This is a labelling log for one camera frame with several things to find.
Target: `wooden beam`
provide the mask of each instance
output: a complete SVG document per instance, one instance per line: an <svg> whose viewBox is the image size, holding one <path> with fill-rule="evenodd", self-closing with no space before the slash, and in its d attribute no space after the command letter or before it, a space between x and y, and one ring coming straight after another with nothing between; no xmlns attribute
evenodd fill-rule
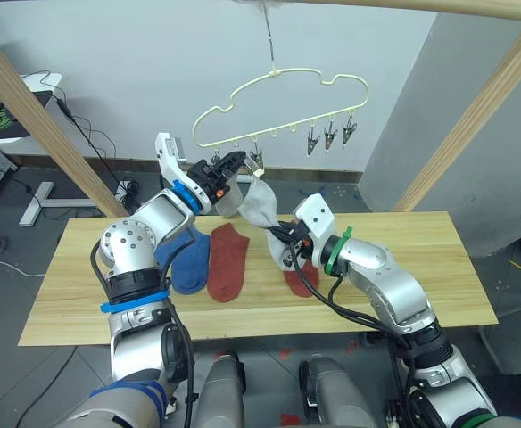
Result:
<svg viewBox="0 0 521 428"><path fill-rule="evenodd" d="M459 157L521 80L521 33L437 151L419 171L394 211L411 211Z"/></svg>
<svg viewBox="0 0 521 428"><path fill-rule="evenodd" d="M464 13L521 21L521 0L287 0L294 3L350 4L419 11Z"/></svg>
<svg viewBox="0 0 521 428"><path fill-rule="evenodd" d="M0 100L100 210L112 217L128 215L66 135L46 114L1 51Z"/></svg>

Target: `wooden tabletop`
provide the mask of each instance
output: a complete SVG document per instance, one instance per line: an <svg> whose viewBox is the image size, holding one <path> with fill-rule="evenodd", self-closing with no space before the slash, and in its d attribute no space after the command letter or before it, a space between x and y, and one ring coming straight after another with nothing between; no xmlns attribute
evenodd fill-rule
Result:
<svg viewBox="0 0 521 428"><path fill-rule="evenodd" d="M90 267L89 253L102 231L115 219L73 218L66 226L19 344L75 345L108 343L102 286ZM204 288L197 294L172 293L171 299L193 339L291 333L332 333L365 330L346 321L314 298L293 295L269 256L264 231L243 218L230 221L250 239L243 290L229 303L217 303ZM199 217L196 227L209 234L227 223L221 217ZM497 319L475 270L446 212L337 214L342 232L386 244L397 262L423 285L443 326L495 324ZM327 293L333 278L320 272L320 290ZM366 296L344 281L340 304L372 314Z"/></svg>

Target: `concrete floor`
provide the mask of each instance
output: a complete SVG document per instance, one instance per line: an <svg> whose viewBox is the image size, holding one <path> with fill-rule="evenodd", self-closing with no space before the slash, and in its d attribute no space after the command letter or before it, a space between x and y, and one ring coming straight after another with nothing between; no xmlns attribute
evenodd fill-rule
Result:
<svg viewBox="0 0 521 428"><path fill-rule="evenodd" d="M140 182L140 201L159 190L156 174L130 175ZM81 196L76 186L57 169L25 168L14 176L35 189L40 181L54 181L54 197ZM368 211L354 185L282 181L269 184L277 194L280 213L290 213L304 194L318 191L325 194L335 212ZM0 185L0 234L10 240L0 260L30 273L42 273L54 254L68 216L74 213L58 221L40 217L33 227L19 227L18 221L29 200L30 196L13 181ZM62 209L48 209L47 214L56 216L63 212ZM93 211L79 212L84 217L92 214ZM492 256L473 259L477 274L498 311L521 304L521 271L509 264L510 259L521 264L521 254L514 245ZM20 276L0 266L0 427L15 425L21 412L49 384L73 350L72 347L17 347L40 283L41 278ZM477 375L497 373L475 327L449 329L448 333L461 347ZM487 333L506 371L521 373L521 313L504 317L499 325L487 329ZM287 415L298 415L303 421L298 365L309 355L319 352L344 365L368 398L379 421L385 400L395 398L389 359L384 347L363 348L358 343L359 337L355 333L197 342L196 390L199 391L203 385L214 355L223 350L236 350L247 373L248 390L244 398L247 427L281 425ZM22 426L54 425L86 399L91 390L110 381L108 349L102 346L78 347L60 378L28 412ZM182 384L176 395L184 397L184 387ZM170 426L181 426L182 420L183 412L177 412L171 418Z"/></svg>

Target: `white desk leg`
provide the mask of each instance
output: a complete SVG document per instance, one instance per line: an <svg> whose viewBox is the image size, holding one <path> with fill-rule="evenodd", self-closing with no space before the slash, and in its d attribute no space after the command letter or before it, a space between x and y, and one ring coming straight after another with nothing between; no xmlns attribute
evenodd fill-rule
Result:
<svg viewBox="0 0 521 428"><path fill-rule="evenodd" d="M118 201L126 194L124 188L128 187L129 180L120 181L120 184L123 188L119 185L115 194ZM22 215L21 221L19 221L19 226L33 226L42 208L87 208L96 206L91 199L48 199L48 195L52 192L53 188L54 183L52 181L43 181L40 184L35 192L36 199L32 198L30 200L29 206Z"/></svg>

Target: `white hanger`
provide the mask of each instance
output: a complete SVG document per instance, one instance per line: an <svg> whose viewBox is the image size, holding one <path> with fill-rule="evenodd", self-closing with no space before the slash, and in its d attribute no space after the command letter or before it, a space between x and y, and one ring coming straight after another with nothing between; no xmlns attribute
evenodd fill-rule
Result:
<svg viewBox="0 0 521 428"><path fill-rule="evenodd" d="M267 9L266 9L266 5L264 4L264 1L262 1L261 3L262 3L263 10L264 10L264 17L265 17L265 20L267 22L267 30L269 32L270 57L271 57L271 62L272 62L272 71L270 71L268 74L265 74L264 76L260 76L259 78L254 78L253 80L251 80L251 81L245 83L244 85L241 85L237 89L235 89L231 93L231 97L230 97L231 104L227 108L222 108L222 107L220 107L218 105L215 105L215 106L211 107L209 110L207 110L205 113L203 113L201 116L199 116L197 118L197 120L193 124L193 139L195 140L197 145L199 145L200 147L213 147L213 146L220 145L220 144L225 144L225 143L233 143L233 145L235 147L238 147L238 142L240 140L245 139L245 138L251 138L256 143L258 141L258 139L259 139L259 136L264 135L264 134L270 134L273 138L276 137L277 136L277 132L280 129L290 128L291 132L295 132L296 131L296 127L298 125L301 125L302 123L310 123L310 126L314 128L314 126L316 124L316 121L318 119L329 118L330 120L334 120L334 117L335 117L336 114L344 113L346 111L348 111L350 113L350 116L353 116L353 114L355 113L356 110L358 110L359 107L362 107L363 105L365 105L368 102L368 92L369 92L368 82L366 82L366 80L364 80L363 78L361 78L359 76L354 76L352 74L336 74L332 78L332 80L328 81L328 80L324 80L323 79L322 71L316 70L316 69L292 68L292 69L278 69L278 70L276 70L275 69L275 58L274 58L274 53L273 53L273 48L272 48L272 35L270 33L269 16L267 14ZM296 120L294 122L288 122L288 123L285 123L283 125L278 125L278 126L272 127L272 128L267 128L267 129L262 129L262 130L250 132L248 134L243 134L241 136L233 136L231 138L225 138L223 140L213 141L213 142L207 143L207 144L202 144L202 143L199 143L199 141L197 141L197 127L199 126L201 121L203 119L205 119L207 116L209 116L210 114L212 114L214 111L220 111L221 113L227 113L227 112L233 110L233 108L235 107L235 97L240 92L244 91L247 87L255 85L255 84L257 84L257 83L259 83L259 82L261 82L263 80L266 80L267 78L277 78L278 76L282 76L283 74L295 73L295 72L317 74L318 78L319 78L320 85L324 85L324 86L331 86L331 85L333 85L336 82L336 80L338 80L339 78L350 78L350 79L357 80L365 88L364 99L363 99L363 101L361 103L353 105L353 106L350 106L350 107L345 107L343 109L334 110L334 111L328 111L326 113L322 113L322 114L319 114L317 116L312 116L312 117L309 117L309 118L306 118L306 119Z"/></svg>

